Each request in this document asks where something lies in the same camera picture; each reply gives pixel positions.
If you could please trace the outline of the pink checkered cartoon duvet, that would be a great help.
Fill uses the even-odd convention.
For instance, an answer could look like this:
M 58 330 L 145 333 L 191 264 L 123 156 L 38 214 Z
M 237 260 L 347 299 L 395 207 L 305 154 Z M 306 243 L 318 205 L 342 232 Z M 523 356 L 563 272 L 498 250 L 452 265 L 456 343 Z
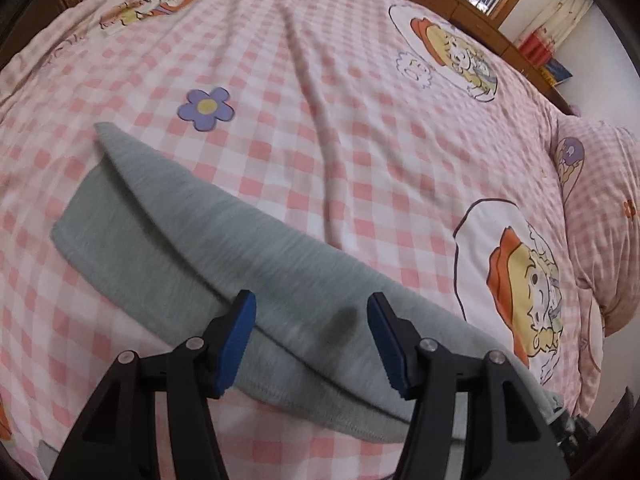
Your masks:
M 510 200 L 552 250 L 563 330 L 548 389 L 596 400 L 602 337 L 576 286 L 555 145 L 572 118 L 506 62 L 478 100 L 414 55 L 396 0 L 84 0 L 1 72 L 1 434 L 44 477 L 118 352 L 159 352 L 50 232 L 111 122 L 197 177 L 457 312 L 454 230 Z

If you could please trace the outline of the pink checkered pillow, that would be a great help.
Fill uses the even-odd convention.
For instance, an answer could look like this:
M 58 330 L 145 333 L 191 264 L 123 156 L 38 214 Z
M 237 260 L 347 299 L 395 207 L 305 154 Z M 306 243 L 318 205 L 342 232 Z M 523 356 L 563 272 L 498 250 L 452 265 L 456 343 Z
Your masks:
M 592 292 L 611 336 L 639 307 L 639 139 L 562 116 L 553 155 L 575 278 Z

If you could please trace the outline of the blue book on cabinet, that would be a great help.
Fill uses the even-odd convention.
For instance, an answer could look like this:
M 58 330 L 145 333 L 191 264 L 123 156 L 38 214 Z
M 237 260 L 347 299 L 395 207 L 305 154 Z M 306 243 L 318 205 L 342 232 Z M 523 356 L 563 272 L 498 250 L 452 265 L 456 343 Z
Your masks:
M 546 64 L 540 66 L 539 73 L 552 87 L 573 78 L 573 74 L 555 58 L 550 58 Z

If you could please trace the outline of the cream and red curtain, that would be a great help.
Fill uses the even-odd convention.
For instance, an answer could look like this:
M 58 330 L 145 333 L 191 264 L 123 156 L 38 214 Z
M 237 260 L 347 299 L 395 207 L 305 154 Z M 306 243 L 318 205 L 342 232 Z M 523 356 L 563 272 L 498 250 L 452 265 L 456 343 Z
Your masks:
M 518 52 L 534 67 L 544 66 L 592 4 L 593 0 L 552 0 L 518 36 Z

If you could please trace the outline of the grey pants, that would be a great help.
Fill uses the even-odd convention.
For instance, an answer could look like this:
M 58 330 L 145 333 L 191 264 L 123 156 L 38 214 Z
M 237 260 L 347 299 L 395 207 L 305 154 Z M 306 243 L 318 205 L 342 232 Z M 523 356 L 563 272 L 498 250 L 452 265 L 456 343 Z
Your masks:
M 180 344 L 254 292 L 256 325 L 235 385 L 342 434 L 405 439 L 410 405 L 390 388 L 368 298 L 448 350 L 480 358 L 498 342 L 340 250 L 195 177 L 109 122 L 101 161 L 51 238 L 102 296 L 166 344 Z

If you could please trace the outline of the wooden low cabinet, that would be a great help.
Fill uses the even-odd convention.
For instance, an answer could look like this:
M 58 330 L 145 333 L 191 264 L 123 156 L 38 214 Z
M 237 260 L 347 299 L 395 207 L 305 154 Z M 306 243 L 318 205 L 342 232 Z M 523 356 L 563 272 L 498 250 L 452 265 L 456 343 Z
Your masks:
M 504 14 L 503 10 L 512 9 L 518 0 L 512 0 L 512 3 L 500 3 L 499 10 L 489 15 L 473 8 L 468 0 L 409 1 L 425 6 L 442 18 L 446 18 L 447 21 L 461 29 L 462 32 L 465 32 L 491 50 L 491 52 L 499 55 L 503 61 L 509 63 L 561 112 L 567 115 L 573 114 L 564 98 L 544 79 L 538 68 L 533 66 L 522 55 L 522 52 L 515 47 L 513 42 L 507 40 L 506 36 L 499 32 L 498 27 L 501 21 L 498 19 L 498 15 L 504 18 L 506 14 Z

